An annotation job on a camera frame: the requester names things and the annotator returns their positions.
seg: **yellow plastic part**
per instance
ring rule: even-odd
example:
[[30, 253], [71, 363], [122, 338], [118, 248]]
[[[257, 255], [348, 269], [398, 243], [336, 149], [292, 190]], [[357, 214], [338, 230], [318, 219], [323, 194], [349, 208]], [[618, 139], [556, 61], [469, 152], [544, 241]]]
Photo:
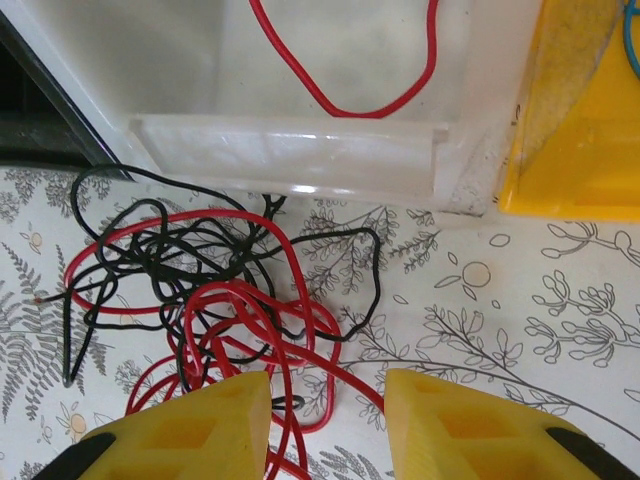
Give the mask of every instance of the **yellow plastic part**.
[[244, 373], [92, 431], [116, 441], [81, 479], [259, 480], [270, 422], [267, 373]]
[[545, 1], [502, 211], [640, 220], [640, 81], [622, 27], [619, 2]]
[[410, 370], [389, 370], [385, 418], [397, 480], [596, 479], [547, 433], [553, 415]]

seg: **black wire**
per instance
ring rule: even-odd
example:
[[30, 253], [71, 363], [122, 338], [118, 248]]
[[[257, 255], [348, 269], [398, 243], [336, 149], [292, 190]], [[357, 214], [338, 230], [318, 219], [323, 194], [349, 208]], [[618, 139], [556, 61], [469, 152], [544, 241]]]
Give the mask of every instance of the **black wire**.
[[[63, 300], [63, 383], [67, 387], [73, 384], [81, 369], [95, 330], [164, 331], [177, 341], [176, 368], [178, 378], [183, 391], [189, 392], [191, 387], [183, 364], [186, 339], [181, 323], [184, 316], [184, 307], [189, 297], [203, 284], [224, 282], [233, 278], [242, 278], [250, 285], [260, 288], [258, 280], [261, 278], [266, 287], [267, 294], [272, 298], [276, 298], [274, 281], [263, 262], [281, 253], [283, 247], [278, 246], [271, 250], [256, 252], [255, 249], [257, 246], [260, 246], [260, 248], [264, 250], [265, 247], [260, 242], [265, 240], [267, 236], [270, 235], [270, 232], [253, 222], [246, 222], [248, 225], [248, 233], [244, 233], [242, 230], [235, 228], [233, 224], [230, 226], [225, 225], [224, 222], [215, 218], [200, 218], [178, 222], [176, 225], [172, 225], [174, 228], [169, 228], [169, 212], [167, 207], [161, 201], [151, 198], [136, 201], [124, 211], [120, 212], [101, 233], [97, 233], [88, 225], [82, 216], [78, 202], [78, 193], [82, 182], [90, 176], [110, 170], [134, 173], [169, 186], [204, 193], [217, 200], [222, 200], [228, 207], [234, 210], [246, 211], [242, 204], [223, 193], [166, 179], [138, 167], [103, 165], [81, 173], [75, 179], [71, 188], [71, 209], [78, 224], [87, 235], [96, 241], [97, 249], [95, 258], [97, 263], [77, 271], [65, 292], [40, 300], [41, 302]], [[273, 220], [282, 208], [285, 197], [273, 200], [270, 195], [263, 195], [262, 198], [265, 203], [262, 215], [268, 220]], [[124, 242], [120, 245], [110, 243], [109, 237], [117, 231], [118, 225], [138, 209], [145, 206], [157, 211], [160, 217], [158, 225], [154, 228], [130, 235], [130, 240], [126, 246], [122, 245]], [[316, 330], [315, 334], [320, 338], [334, 342], [347, 342], [370, 322], [381, 296], [380, 238], [373, 229], [362, 227], [304, 235], [291, 240], [291, 243], [296, 245], [303, 242], [323, 239], [359, 236], [371, 237], [373, 243], [373, 250], [371, 252], [371, 272], [375, 287], [373, 301], [362, 321], [353, 325], [346, 334], [333, 335]], [[176, 263], [181, 262], [185, 258], [191, 262], [191, 268], [180, 268], [180, 265], [175, 266]], [[252, 269], [257, 270], [259, 275], [256, 276], [252, 272]], [[90, 276], [101, 273], [104, 274], [102, 280], [95, 282], [89, 280]], [[116, 295], [119, 288], [122, 288], [122, 280], [136, 275], [145, 275], [150, 281], [154, 295], [161, 305], [158, 313], [159, 323], [120, 325], [116, 323], [99, 322], [101, 307]], [[72, 364], [71, 349], [72, 345], [77, 342], [77, 340], [72, 338], [72, 294], [74, 292], [76, 294], [91, 292], [96, 289], [97, 295], [94, 307], [82, 316], [82, 321], [87, 329], [85, 337], [80, 344], [76, 359]], [[278, 321], [276, 312], [263, 302], [260, 302], [260, 305], [269, 315], [273, 326], [287, 338], [299, 340], [306, 335], [305, 329], [302, 329], [298, 333], [292, 333], [290, 330], [282, 327]], [[207, 310], [196, 312], [196, 318], [205, 331], [211, 328], [215, 322], [226, 319], [224, 315]], [[202, 334], [196, 333], [195, 337], [202, 338]], [[216, 358], [213, 352], [203, 347], [198, 348], [205, 358], [205, 370], [202, 379], [204, 383], [210, 362], [215, 361]], [[270, 350], [271, 347], [265, 344], [255, 355], [246, 358], [229, 358], [229, 361], [236, 365], [247, 365], [269, 354]], [[274, 398], [272, 400], [273, 409], [283, 409], [284, 407], [281, 405], [283, 402], [283, 397]], [[303, 408], [305, 405], [304, 398], [296, 395], [294, 404], [296, 410]]]

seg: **printed circle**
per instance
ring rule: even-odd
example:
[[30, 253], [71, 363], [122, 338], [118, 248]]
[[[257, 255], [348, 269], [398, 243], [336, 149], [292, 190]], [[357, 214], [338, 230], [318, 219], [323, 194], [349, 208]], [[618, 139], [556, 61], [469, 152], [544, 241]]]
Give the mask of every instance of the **printed circle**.
[[464, 267], [462, 279], [470, 287], [482, 288], [491, 281], [491, 272], [484, 263], [471, 262]]

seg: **printed plant illustration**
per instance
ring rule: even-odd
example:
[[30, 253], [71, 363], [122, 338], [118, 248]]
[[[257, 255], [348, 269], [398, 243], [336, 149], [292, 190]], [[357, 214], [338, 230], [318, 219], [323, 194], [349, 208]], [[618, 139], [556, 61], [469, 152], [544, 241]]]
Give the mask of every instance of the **printed plant illustration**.
[[[4, 180], [13, 183], [14, 192], [0, 194], [0, 218], [12, 223], [19, 213], [21, 205], [27, 205], [33, 198], [36, 188], [45, 182], [47, 204], [60, 211], [64, 218], [72, 215], [69, 192], [76, 175], [52, 170], [16, 168], [5, 171]], [[87, 178], [78, 190], [78, 205], [84, 211], [94, 196], [98, 200], [107, 198], [111, 190], [111, 180], [101, 176]]]
[[575, 222], [562, 226], [550, 223], [547, 228], [555, 237], [571, 242], [570, 246], [564, 249], [542, 249], [542, 254], [547, 258], [559, 259], [594, 245], [618, 251], [631, 264], [640, 267], [640, 250], [633, 248], [631, 236], [624, 230], [619, 230], [612, 239], [607, 239], [602, 237], [595, 223]]
[[[2, 386], [2, 415], [6, 421], [13, 402], [24, 392], [27, 417], [37, 418], [44, 394], [62, 376], [62, 301], [36, 303], [35, 298], [44, 298], [50, 292], [42, 289], [42, 275], [8, 245], [2, 244], [9, 263], [15, 269], [20, 281], [21, 301], [15, 292], [3, 292], [0, 283], [0, 366], [6, 369]], [[62, 251], [58, 252], [57, 292], [64, 289], [62, 276], [66, 263]], [[75, 312], [72, 318], [71, 353], [75, 358], [87, 327], [81, 314]], [[107, 345], [100, 343], [94, 334], [89, 345], [89, 357], [101, 375], [106, 375]], [[80, 369], [76, 385], [84, 395], [84, 369]]]
[[[383, 480], [383, 478], [395, 478], [393, 472], [381, 473], [375, 465], [364, 455], [354, 454], [344, 447], [334, 445], [335, 452], [320, 451], [321, 458], [307, 454], [309, 461], [309, 474], [312, 480]], [[298, 462], [298, 456], [293, 452], [287, 452], [285, 458], [294, 463]]]
[[[588, 287], [573, 292], [560, 270], [545, 275], [542, 282], [552, 297], [534, 295], [533, 301], [546, 307], [551, 317], [560, 317], [567, 309], [571, 309], [571, 318], [575, 318], [576, 311], [585, 317], [584, 323], [563, 321], [560, 327], [557, 322], [527, 318], [529, 326], [525, 332], [546, 339], [545, 345], [533, 350], [543, 355], [545, 362], [557, 363], [564, 347], [574, 360], [589, 359], [596, 367], [606, 368], [617, 349], [640, 348], [638, 321], [634, 319], [636, 325], [628, 323], [616, 312], [616, 295], [611, 284], [605, 283], [601, 289]], [[640, 305], [636, 309], [640, 315]]]
[[[140, 379], [144, 371], [153, 363], [155, 363], [147, 355], [144, 355], [143, 357], [145, 361], [149, 364], [145, 367], [139, 367], [134, 360], [126, 360], [120, 365], [118, 365], [118, 367], [116, 368], [115, 383], [116, 385], [120, 386], [122, 388], [122, 391], [127, 395], [129, 395], [133, 391], [133, 387], [138, 382], [138, 380]], [[165, 369], [164, 373], [165, 375], [175, 374], [176, 373], [175, 365], [174, 364], [167, 365], [167, 368]], [[157, 380], [154, 380], [153, 374], [148, 375], [144, 379], [144, 381], [142, 382], [142, 385], [140, 386], [140, 389], [138, 390], [138, 397], [144, 395], [156, 382]], [[151, 397], [151, 399], [149, 399], [148, 405], [154, 406], [162, 403], [168, 390], [169, 390], [169, 385], [160, 389], [158, 392], [156, 392], [153, 395], [153, 397]], [[180, 395], [180, 389], [176, 389], [176, 391], [174, 392], [174, 396], [177, 396], [177, 395]]]
[[436, 237], [438, 230], [433, 231], [435, 225], [433, 214], [426, 210], [407, 210], [407, 215], [418, 227], [418, 233], [410, 240], [405, 241], [391, 249], [391, 257], [404, 258], [404, 273], [415, 272], [416, 269], [424, 267], [431, 259], [431, 252], [438, 250]]
[[[396, 218], [397, 214], [392, 209], [377, 207], [356, 218], [338, 221], [334, 210], [323, 206], [318, 210], [311, 210], [300, 235], [367, 227], [377, 232], [383, 245], [393, 245], [396, 230], [400, 226]], [[366, 272], [371, 271], [373, 252], [372, 239], [364, 233], [318, 239], [305, 244], [302, 255], [314, 263], [305, 275], [310, 295], [319, 300], [336, 289], [342, 295], [358, 293], [360, 284], [365, 281]], [[384, 270], [386, 265], [387, 259], [381, 255], [380, 269]]]

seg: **table surface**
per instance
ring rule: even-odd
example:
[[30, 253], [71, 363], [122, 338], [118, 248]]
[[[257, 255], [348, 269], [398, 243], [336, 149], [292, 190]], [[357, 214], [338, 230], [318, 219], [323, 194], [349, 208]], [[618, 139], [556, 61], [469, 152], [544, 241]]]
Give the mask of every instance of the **table surface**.
[[[122, 416], [133, 383], [168, 353], [161, 334], [100, 331], [76, 384], [62, 386], [59, 304], [33, 298], [59, 291], [65, 265], [88, 241], [71, 216], [73, 178], [0, 170], [0, 480], [31, 478]], [[234, 196], [262, 206], [259, 196]], [[80, 200], [98, 228], [144, 197], [172, 212], [212, 203], [191, 191], [97, 178]], [[561, 415], [640, 472], [640, 226], [499, 217], [439, 228], [426, 211], [310, 198], [290, 198], [283, 210], [276, 221], [290, 236], [366, 225], [385, 242], [382, 301], [343, 349], [343, 365], [379, 391], [387, 369], [410, 368]], [[371, 302], [367, 247], [352, 239], [297, 249], [311, 292], [343, 325]], [[291, 297], [285, 264], [273, 261], [270, 270]], [[140, 280], [116, 304], [151, 298]], [[303, 421], [324, 409], [324, 380], [314, 367], [295, 371]], [[384, 417], [342, 384], [337, 402], [331, 424], [307, 437], [313, 478], [391, 478]]]

